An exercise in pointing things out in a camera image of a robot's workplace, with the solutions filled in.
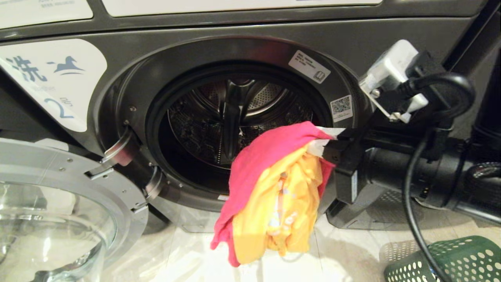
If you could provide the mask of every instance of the yellow cloth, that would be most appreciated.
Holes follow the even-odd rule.
[[[307,148],[263,171],[247,205],[233,217],[233,243],[241,264],[261,258],[266,248],[280,256],[309,250],[322,170],[319,158],[307,153]]]

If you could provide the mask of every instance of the green basket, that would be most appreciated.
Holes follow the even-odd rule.
[[[481,236],[470,236],[429,245],[438,265],[452,281],[501,282],[501,249]],[[384,270],[387,282],[440,282],[421,251]]]

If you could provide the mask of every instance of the qr code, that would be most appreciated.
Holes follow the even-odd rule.
[[[353,116],[351,95],[344,96],[331,102],[332,119],[338,122]]]
[[[350,96],[346,96],[339,100],[332,101],[331,107],[333,114],[351,109]]]

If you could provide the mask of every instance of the floor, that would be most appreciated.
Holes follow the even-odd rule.
[[[484,236],[501,246],[501,228],[477,224],[470,218],[447,211],[429,210],[433,226],[423,226],[428,242],[470,235]],[[143,235],[129,252],[107,268],[105,282],[184,281],[384,281],[383,270],[398,255],[397,250],[417,250],[409,231],[337,229],[321,216],[306,254],[280,257],[267,252],[260,261],[239,268],[227,262],[227,246],[210,250],[211,233],[187,233],[167,224],[158,232]]]

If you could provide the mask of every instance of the washing machine drum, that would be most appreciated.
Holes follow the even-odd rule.
[[[263,132],[303,121],[354,127],[371,111],[340,64],[270,39],[168,48],[117,81],[104,108],[119,109],[116,124],[132,127],[173,189],[204,197],[228,193],[231,162]]]

